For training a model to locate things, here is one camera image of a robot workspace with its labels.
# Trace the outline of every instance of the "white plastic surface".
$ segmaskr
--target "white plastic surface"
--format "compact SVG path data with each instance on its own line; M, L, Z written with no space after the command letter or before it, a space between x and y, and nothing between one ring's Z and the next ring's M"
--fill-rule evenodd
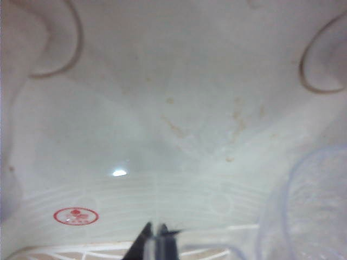
M2 258L26 246L129 241L254 224L306 153L347 142L347 92L302 87L298 63L346 1L74 1L81 59L28 80L13 104L8 170L21 206ZM122 169L126 175L115 177ZM66 207L100 218L57 222Z

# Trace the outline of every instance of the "dark curved edge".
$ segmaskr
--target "dark curved edge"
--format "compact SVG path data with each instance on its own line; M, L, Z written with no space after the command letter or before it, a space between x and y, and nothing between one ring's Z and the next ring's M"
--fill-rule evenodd
M70 0L63 0L63 1L65 2L66 6L68 6L68 9L70 9L70 11L71 11L71 14L73 16L73 19L74 19L75 25L76 25L76 29L77 29L77 44L76 44L74 55L71 57L71 59L64 66L62 66L59 69L53 70L53 71L48 72L48 73L30 74L29 77L32 79L43 79L46 77L52 77L52 76L55 76L57 74L64 73L64 72L68 71L69 69L73 68L81 56L82 49L83 49L83 39L84 39L82 22L81 22L80 16L78 15L78 12L77 12L75 6L73 5L73 3Z
M299 80L300 83L309 91L314 92L316 94L333 94L333 93L338 93L342 90L345 89L345 87L340 88L340 89L334 89L334 90L321 90L318 88L315 88L314 86L310 85L309 82L306 79L305 73L304 73L304 65L305 65L305 60L307 56L308 50L312 47L313 43L316 41L316 39L327 29L328 27L332 26L335 22L337 22L342 16L347 14L347 10L344 11L342 14L338 15L334 19L332 19L329 23L327 23L325 26L323 26L313 37L313 39L309 42L307 47L304 50L303 55L301 56L301 60L299 63Z

